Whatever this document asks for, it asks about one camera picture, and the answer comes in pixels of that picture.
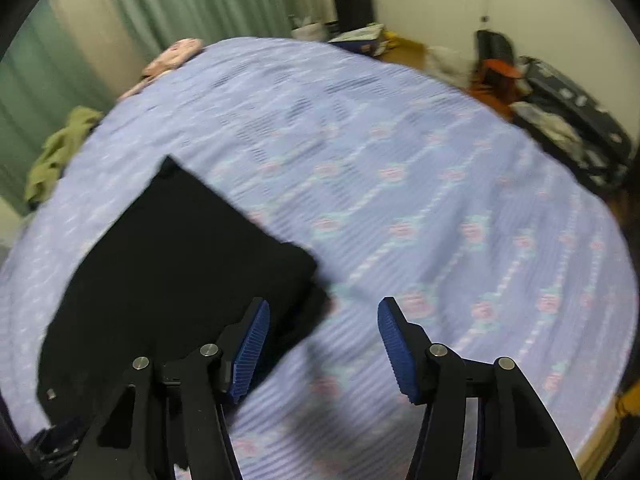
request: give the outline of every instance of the metal screw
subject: metal screw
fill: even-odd
[[[200,353],[204,355],[204,357],[211,357],[218,353],[218,345],[214,345],[213,343],[202,345],[200,347]]]
[[[147,359],[144,356],[136,357],[135,359],[133,359],[133,367],[136,370],[143,370],[144,368],[146,368],[148,366],[149,366],[149,359]]]
[[[442,357],[447,355],[448,350],[446,346],[436,343],[429,347],[429,352],[431,352],[431,355],[435,355],[436,357]]]
[[[498,359],[498,366],[503,370],[513,370],[516,367],[516,363],[511,358],[501,357]]]

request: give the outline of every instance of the black garment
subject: black garment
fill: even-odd
[[[38,399],[53,424],[89,422],[133,359],[184,357],[261,296],[271,326],[255,386],[318,322],[315,270],[167,157],[71,279],[42,345]]]

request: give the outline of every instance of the blue ridged rubber pad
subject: blue ridged rubber pad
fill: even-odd
[[[400,391],[409,397],[409,402],[418,400],[418,384],[415,377],[415,360],[404,342],[385,301],[378,305],[378,330],[385,344],[386,354],[396,375]]]
[[[240,397],[245,396],[249,391],[249,384],[254,376],[255,365],[258,362],[264,339],[269,331],[269,322],[269,304],[263,301],[244,336],[244,341],[240,345],[238,355],[233,364],[233,377],[229,388],[229,396],[234,403],[237,403]]]

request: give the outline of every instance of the mattress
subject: mattress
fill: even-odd
[[[39,345],[68,280],[166,154],[310,251],[329,284],[330,314],[232,421],[245,479],[404,478],[424,407],[400,394],[386,357],[384,296],[462,357],[516,359],[574,456],[584,447],[638,316],[602,201],[436,80],[327,44],[255,38],[214,44],[118,104],[12,249],[0,390],[23,438],[47,425]]]

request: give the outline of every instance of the curtain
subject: curtain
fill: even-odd
[[[26,213],[26,175],[71,109],[108,112],[181,38],[290,37],[304,0],[41,0],[0,62],[0,195]]]

